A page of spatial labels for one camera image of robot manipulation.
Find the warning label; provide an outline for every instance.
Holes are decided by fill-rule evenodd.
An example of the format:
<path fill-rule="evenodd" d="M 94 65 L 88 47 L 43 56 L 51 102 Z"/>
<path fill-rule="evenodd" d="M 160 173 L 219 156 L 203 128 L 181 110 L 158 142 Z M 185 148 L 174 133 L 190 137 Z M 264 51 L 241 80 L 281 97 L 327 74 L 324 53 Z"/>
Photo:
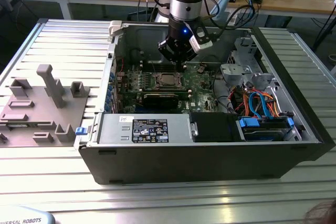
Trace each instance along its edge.
<path fill-rule="evenodd" d="M 133 143 L 168 143 L 167 119 L 134 119 Z"/>

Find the electronic device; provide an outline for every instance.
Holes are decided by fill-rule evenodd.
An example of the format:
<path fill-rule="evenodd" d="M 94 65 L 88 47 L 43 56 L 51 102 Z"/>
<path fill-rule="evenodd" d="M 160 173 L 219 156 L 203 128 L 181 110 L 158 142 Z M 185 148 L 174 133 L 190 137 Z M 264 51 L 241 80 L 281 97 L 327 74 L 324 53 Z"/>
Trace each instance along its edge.
<path fill-rule="evenodd" d="M 335 80 L 296 34 L 227 30 L 181 69 L 153 43 L 169 30 L 110 24 L 96 113 L 76 129 L 75 147 L 97 183 L 279 178 L 335 146 L 299 89 L 309 76 L 295 74 L 292 59 L 306 57 L 330 89 Z"/>

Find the blue clip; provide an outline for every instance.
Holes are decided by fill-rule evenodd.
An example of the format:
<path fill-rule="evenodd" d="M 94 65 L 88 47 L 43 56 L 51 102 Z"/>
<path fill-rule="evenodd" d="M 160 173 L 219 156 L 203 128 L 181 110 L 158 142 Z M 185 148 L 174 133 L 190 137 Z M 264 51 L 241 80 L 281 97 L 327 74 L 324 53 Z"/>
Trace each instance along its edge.
<path fill-rule="evenodd" d="M 287 118 L 287 122 L 288 122 L 288 124 L 289 124 L 289 126 L 290 126 L 291 128 L 294 127 L 294 121 L 293 121 L 292 118 Z"/>
<path fill-rule="evenodd" d="M 84 136 L 88 134 L 88 128 L 77 127 L 75 131 L 76 136 Z"/>
<path fill-rule="evenodd" d="M 239 120 L 240 127 L 260 127 L 257 118 L 241 118 Z"/>

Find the aluminum extrusion table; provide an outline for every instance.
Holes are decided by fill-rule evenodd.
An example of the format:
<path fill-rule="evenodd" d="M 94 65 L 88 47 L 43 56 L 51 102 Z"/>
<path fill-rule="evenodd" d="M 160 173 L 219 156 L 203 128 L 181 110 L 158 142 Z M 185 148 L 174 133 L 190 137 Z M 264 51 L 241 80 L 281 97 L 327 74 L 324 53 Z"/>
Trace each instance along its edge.
<path fill-rule="evenodd" d="M 90 125 L 109 44 L 108 26 L 76 20 L 37 24 L 0 76 L 0 106 L 8 101 L 14 77 L 44 85 L 35 72 L 47 62 L 64 85 L 80 80 L 91 87 L 82 119 L 82 125 Z M 304 78 L 305 67 L 293 62 L 295 68 L 297 77 Z M 330 108 L 319 117 L 335 122 L 336 106 Z M 335 126 L 327 129 L 335 139 Z M 335 148 L 281 179 L 146 185 L 98 185 L 72 147 L 0 148 L 0 205 L 50 211 L 59 224 L 299 223 L 308 209 L 336 198 L 335 181 Z"/>

